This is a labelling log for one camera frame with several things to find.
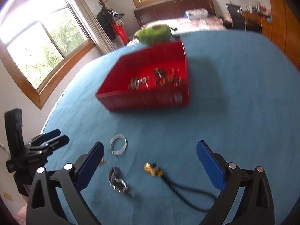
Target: wall outlet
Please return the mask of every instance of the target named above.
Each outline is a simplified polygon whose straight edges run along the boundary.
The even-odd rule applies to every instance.
[[[11,195],[8,194],[8,193],[6,193],[5,191],[4,191],[4,197],[5,197],[6,199],[9,199],[10,201],[13,201],[13,198],[11,197]]]

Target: white curtain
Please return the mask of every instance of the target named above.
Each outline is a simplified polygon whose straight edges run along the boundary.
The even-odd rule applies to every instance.
[[[87,33],[103,54],[115,50],[112,42],[84,0],[67,0]]]

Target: red box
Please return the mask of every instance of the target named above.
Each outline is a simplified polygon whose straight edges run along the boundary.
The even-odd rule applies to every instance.
[[[173,68],[184,84],[157,86],[153,70]],[[149,76],[138,90],[128,90],[134,77]],[[96,97],[110,111],[183,106],[190,102],[188,64],[182,41],[159,44],[120,57],[102,83]]]

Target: wooden headboard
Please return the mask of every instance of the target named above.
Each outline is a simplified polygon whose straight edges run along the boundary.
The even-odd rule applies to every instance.
[[[186,10],[205,8],[209,15],[216,15],[212,0],[171,0],[134,11],[137,23],[143,25],[163,19],[183,17]]]

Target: green pillow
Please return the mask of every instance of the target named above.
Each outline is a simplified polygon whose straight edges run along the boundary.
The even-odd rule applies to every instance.
[[[168,25],[153,25],[136,32],[136,37],[140,43],[153,45],[169,41],[172,33]]]

